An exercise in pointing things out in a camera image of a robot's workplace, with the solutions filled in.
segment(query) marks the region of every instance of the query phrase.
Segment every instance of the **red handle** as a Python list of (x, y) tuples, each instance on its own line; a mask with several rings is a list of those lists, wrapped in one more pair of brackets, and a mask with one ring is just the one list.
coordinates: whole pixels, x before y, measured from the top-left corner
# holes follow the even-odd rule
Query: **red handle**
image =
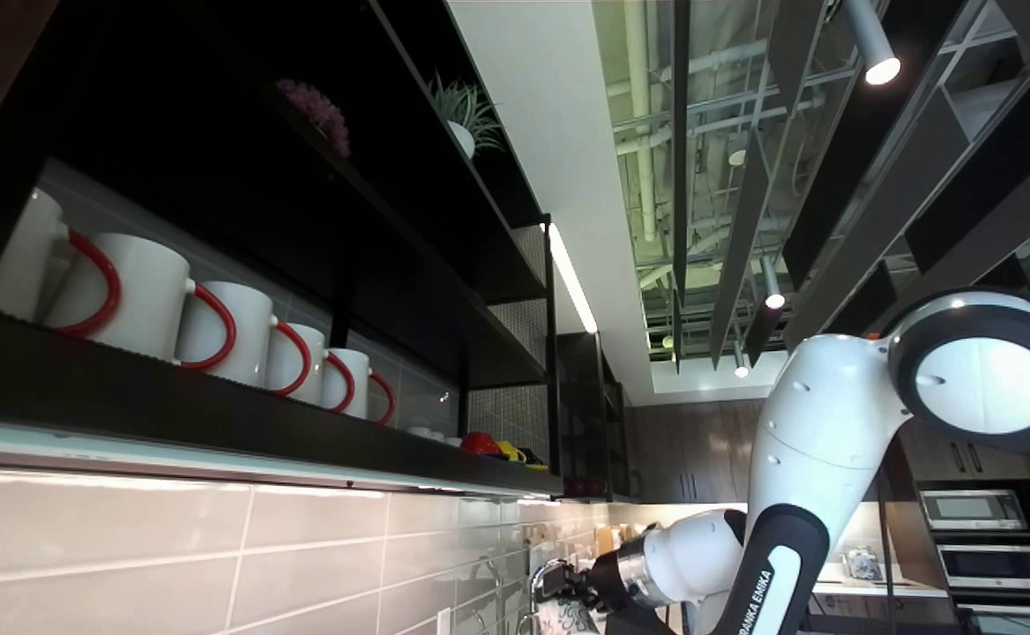
[(274, 333), (285, 334), (295, 344), (295, 353), (300, 353), (300, 374), (295, 374), (295, 380), (285, 385), (285, 387), (274, 387), (280, 394), (294, 394), (305, 380), (305, 374), (310, 374), (310, 349), (305, 349), (305, 341), (300, 340), (300, 333), (288, 321), (274, 321)]
[(213, 367), (220, 367), (230, 353), (232, 353), (232, 344), (236, 344), (236, 321), (232, 321), (232, 311), (213, 291), (213, 290), (204, 290), (204, 286), (194, 286), (194, 295), (213, 311), (213, 315), (220, 315), (220, 321), (221, 321), (221, 327), (224, 327), (224, 340), (221, 340), (221, 344), (220, 344), (220, 353), (213, 353), (213, 357), (204, 357), (204, 360), (182, 360), (182, 371), (213, 371)]
[(375, 380), (375, 385), (381, 387), (381, 394), (385, 394), (385, 414), (381, 414), (378, 428), (387, 428), (387, 423), (396, 420), (396, 414), (398, 414), (396, 387), (390, 387), (378, 371), (371, 371), (371, 380)]
[(70, 340), (91, 340), (97, 327), (104, 327), (115, 318), (118, 298), (123, 298), (123, 281), (118, 281), (115, 266), (84, 234), (68, 234), (68, 242), (95, 266), (95, 271), (104, 281), (104, 295), (84, 321), (57, 327), (57, 333)]
[(347, 385), (341, 401), (337, 404), (328, 404), (328, 408), (332, 414), (341, 414), (354, 401), (354, 374), (350, 374), (350, 367), (335, 353), (328, 353), (328, 363), (341, 374), (341, 385)]

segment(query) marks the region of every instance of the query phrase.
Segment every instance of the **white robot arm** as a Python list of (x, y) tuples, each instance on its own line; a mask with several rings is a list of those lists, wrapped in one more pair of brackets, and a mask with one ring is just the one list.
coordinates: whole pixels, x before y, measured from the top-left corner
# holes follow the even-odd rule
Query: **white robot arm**
[(813, 334), (755, 435), (750, 503), (653, 529), (575, 575), (612, 607), (703, 599), (719, 635), (797, 632), (810, 584), (905, 420), (1030, 454), (1030, 303), (951, 291), (886, 340)]

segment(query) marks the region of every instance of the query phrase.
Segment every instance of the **white tile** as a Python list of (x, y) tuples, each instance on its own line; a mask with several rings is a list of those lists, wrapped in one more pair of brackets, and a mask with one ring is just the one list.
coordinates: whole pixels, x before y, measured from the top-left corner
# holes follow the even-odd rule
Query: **white tile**
[(378, 591), (295, 611), (263, 625), (236, 627), (232, 635), (378, 635)]
[(496, 591), (479, 595), (451, 611), (451, 635), (495, 635), (501, 632), (501, 599)]
[(459, 527), (501, 527), (503, 522), (503, 501), (491, 498), (463, 498), (459, 501)]
[(0, 581), (0, 635), (200, 635), (224, 625), (236, 558)]
[(247, 487), (0, 472), (0, 575), (236, 551)]
[(412, 627), (404, 627), (398, 635), (442, 635), (442, 632), (438, 632), (438, 622), (418, 622), (418, 625), (412, 625)]
[(425, 577), (472, 561), (472, 555), (455, 532), (396, 535), (385, 542), (385, 577)]
[(232, 625), (371, 591), (381, 584), (381, 555), (381, 541), (247, 555), (236, 577)]
[(442, 607), (455, 603), (455, 577), (418, 577), (381, 591), (381, 635), (409, 632), (432, 622)]
[(385, 494), (261, 487), (247, 527), (247, 545), (385, 535), (385, 522)]
[(459, 498), (396, 494), (387, 503), (387, 535), (449, 532), (459, 522)]

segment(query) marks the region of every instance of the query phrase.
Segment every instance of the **spotlight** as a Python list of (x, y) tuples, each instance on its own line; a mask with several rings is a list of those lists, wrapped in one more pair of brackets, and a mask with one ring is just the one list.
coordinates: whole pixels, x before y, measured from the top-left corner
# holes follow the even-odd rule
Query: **spotlight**
[(844, 9), (845, 9), (845, 21), (854, 28), (862, 59), (865, 59), (865, 81), (889, 83), (902, 62), (893, 52), (889, 36), (879, 23), (870, 0), (844, 0)]
[(766, 308), (769, 311), (784, 311), (785, 308), (785, 291), (775, 286), (773, 257), (763, 257), (763, 271), (766, 271)]
[(750, 374), (746, 353), (739, 353), (739, 341), (733, 341), (733, 378), (746, 378), (746, 374)]

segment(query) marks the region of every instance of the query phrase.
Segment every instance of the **black cabinet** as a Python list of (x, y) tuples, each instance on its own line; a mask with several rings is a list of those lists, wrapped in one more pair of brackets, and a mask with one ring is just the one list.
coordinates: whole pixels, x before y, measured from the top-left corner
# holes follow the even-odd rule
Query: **black cabinet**
[[(0, 249), (42, 166), (60, 159), (332, 311), (335, 344), (361, 327), (459, 391), (544, 385), (544, 357), (491, 311), (546, 295), (514, 247), (538, 211), (511, 148), (477, 169), (425, 99), (430, 69), (479, 81), (449, 39), (449, 6), (396, 9), (63, 0), (0, 104)], [(430, 33), (449, 41), (417, 67), (409, 41)], [(274, 93), (280, 76), (310, 81), (347, 108), (350, 159)], [(6, 318), (0, 420), (558, 490), (544, 472)]]
[(625, 394), (597, 334), (558, 340), (558, 391), (558, 452), (566, 494), (628, 494)]
[(911, 476), (934, 480), (1030, 480), (1030, 458), (1020, 452), (989, 447), (967, 435), (905, 423), (900, 430)]

